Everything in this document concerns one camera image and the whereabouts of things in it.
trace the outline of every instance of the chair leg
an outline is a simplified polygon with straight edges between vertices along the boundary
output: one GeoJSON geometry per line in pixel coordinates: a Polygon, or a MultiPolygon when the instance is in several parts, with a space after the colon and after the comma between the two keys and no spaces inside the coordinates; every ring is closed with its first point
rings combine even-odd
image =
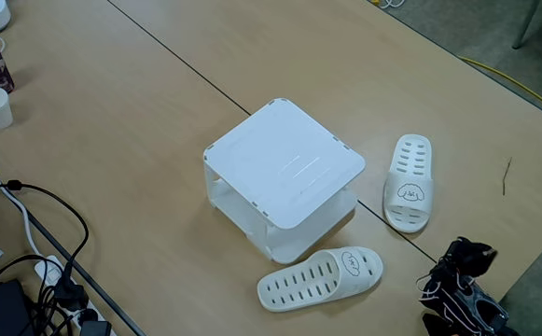
{"type": "Polygon", "coordinates": [[[530,11],[528,12],[528,15],[526,15],[525,19],[523,20],[523,26],[520,29],[520,33],[515,38],[515,42],[513,42],[514,49],[519,49],[521,47],[521,44],[523,43],[523,37],[525,36],[525,32],[527,32],[528,27],[530,26],[530,22],[532,22],[532,18],[534,17],[535,11],[538,9],[539,4],[540,4],[540,0],[532,0],[530,11]]]}

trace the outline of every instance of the wooden table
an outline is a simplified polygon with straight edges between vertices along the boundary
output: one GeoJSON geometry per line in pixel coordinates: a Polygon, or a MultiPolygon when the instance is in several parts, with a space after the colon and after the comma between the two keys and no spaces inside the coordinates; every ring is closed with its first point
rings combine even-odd
{"type": "Polygon", "coordinates": [[[458,235],[493,245],[496,298],[542,251],[542,111],[368,2],[110,1],[248,113],[286,97],[349,143],[380,214],[397,138],[427,136],[433,216],[409,238],[433,258],[458,235]]]}
{"type": "MultiPolygon", "coordinates": [[[[50,189],[85,216],[90,239],[78,261],[147,334],[425,335],[414,282],[433,263],[360,206],[322,247],[375,249],[382,281],[349,300],[265,311],[256,283],[282,266],[210,206],[203,180],[203,150],[244,112],[104,1],[11,6],[2,37],[18,88],[14,124],[0,131],[0,176],[50,189]]],[[[19,197],[76,247],[82,230],[59,204],[31,191],[19,197]]],[[[31,252],[19,212],[1,196],[0,246],[0,265],[31,252]]],[[[38,284],[30,264],[3,279],[21,274],[38,284]]]]}

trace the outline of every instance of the yellow cable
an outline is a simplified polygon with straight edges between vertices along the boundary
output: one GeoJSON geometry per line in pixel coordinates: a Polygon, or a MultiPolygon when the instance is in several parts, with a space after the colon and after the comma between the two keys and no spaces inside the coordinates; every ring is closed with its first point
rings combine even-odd
{"type": "Polygon", "coordinates": [[[521,84],[519,81],[513,79],[511,76],[499,71],[499,70],[496,70],[486,64],[483,64],[483,63],[480,63],[478,61],[474,61],[472,59],[468,59],[467,57],[459,57],[461,60],[465,61],[465,62],[468,62],[468,63],[471,63],[471,64],[474,64],[476,66],[479,66],[481,68],[484,68],[488,71],[491,71],[491,72],[494,72],[495,74],[497,74],[498,76],[500,77],[503,77],[504,79],[512,82],[513,84],[519,86],[520,88],[526,90],[527,92],[529,92],[530,94],[532,94],[535,98],[537,98],[540,102],[542,102],[542,96],[539,95],[538,93],[532,91],[530,88],[526,87],[525,85],[521,84]]]}

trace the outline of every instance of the white slipper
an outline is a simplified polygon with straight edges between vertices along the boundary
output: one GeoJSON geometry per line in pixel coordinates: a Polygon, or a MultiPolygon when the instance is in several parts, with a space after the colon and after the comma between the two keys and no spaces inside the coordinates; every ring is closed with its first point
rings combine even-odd
{"type": "Polygon", "coordinates": [[[421,135],[399,138],[384,185],[386,219],[398,231],[421,230],[432,212],[432,146],[421,135]]]}
{"type": "Polygon", "coordinates": [[[307,260],[258,281],[258,298],[271,312],[286,312],[361,293],[382,275],[379,255],[365,247],[320,250],[307,260]]]}

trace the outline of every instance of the gray floor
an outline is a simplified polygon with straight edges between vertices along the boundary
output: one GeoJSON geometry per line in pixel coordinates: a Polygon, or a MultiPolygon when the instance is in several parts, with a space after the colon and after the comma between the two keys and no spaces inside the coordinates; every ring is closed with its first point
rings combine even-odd
{"type": "MultiPolygon", "coordinates": [[[[511,48],[529,6],[530,0],[407,0],[388,11],[448,51],[497,68],[542,95],[542,1],[524,45],[511,48]]],[[[542,108],[504,79],[500,82],[542,108]]],[[[503,305],[512,328],[523,336],[542,336],[542,255],[503,305]]]]}
{"type": "MultiPolygon", "coordinates": [[[[531,0],[407,0],[387,11],[444,49],[501,70],[542,95],[542,1],[524,45],[511,48],[530,4],[531,0]]],[[[503,84],[542,108],[521,89],[503,84]]]]}

